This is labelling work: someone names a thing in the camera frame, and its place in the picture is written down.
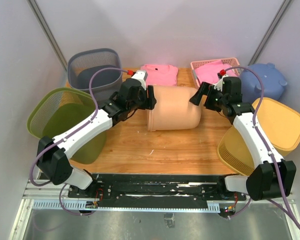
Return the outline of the orange plastic bucket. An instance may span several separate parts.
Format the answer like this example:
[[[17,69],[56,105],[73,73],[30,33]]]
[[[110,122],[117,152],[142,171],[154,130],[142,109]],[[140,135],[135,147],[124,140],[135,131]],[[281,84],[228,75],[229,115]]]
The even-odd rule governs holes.
[[[153,90],[156,104],[147,111],[148,131],[187,130],[199,125],[202,108],[190,102],[195,88],[155,85]]]

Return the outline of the blue plastic bucket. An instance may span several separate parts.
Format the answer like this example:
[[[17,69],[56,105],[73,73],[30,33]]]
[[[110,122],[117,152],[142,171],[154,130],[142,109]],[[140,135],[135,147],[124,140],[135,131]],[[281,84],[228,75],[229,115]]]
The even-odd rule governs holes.
[[[261,79],[264,87],[264,97],[279,100],[288,85],[284,75],[276,69],[273,63],[257,63],[248,68],[253,70]],[[256,76],[250,71],[243,70],[241,80],[242,101],[252,104],[261,96],[261,85]]]

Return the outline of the yellow slotted plastic basket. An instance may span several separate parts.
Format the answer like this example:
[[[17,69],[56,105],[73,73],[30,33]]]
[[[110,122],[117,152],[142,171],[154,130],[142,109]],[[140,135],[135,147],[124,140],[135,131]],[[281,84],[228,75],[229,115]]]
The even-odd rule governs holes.
[[[268,97],[257,112],[258,121],[268,139],[283,157],[300,143],[300,113]],[[255,169],[252,155],[234,126],[229,128],[217,147],[219,160],[237,174],[249,176]]]

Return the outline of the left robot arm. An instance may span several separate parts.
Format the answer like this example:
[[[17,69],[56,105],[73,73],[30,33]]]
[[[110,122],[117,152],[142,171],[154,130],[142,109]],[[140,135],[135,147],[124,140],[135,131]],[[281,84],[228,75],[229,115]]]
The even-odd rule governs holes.
[[[72,156],[97,135],[130,118],[136,110],[153,110],[157,101],[154,87],[143,80],[129,78],[104,104],[66,132],[53,138],[42,137],[38,142],[35,164],[54,185],[69,184],[91,198],[97,185],[86,170],[73,167]]]

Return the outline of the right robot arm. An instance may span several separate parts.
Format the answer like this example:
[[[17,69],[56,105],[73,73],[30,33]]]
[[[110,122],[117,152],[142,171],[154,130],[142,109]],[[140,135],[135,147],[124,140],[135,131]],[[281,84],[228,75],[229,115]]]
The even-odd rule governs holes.
[[[222,184],[216,188],[217,196],[228,200],[239,192],[254,201],[286,199],[291,193],[296,165],[278,153],[257,121],[257,110],[242,101],[241,80],[224,75],[217,84],[203,82],[189,101],[198,106],[203,96],[206,96],[204,107],[223,112],[239,132],[254,164],[249,175],[238,171],[223,177]]]

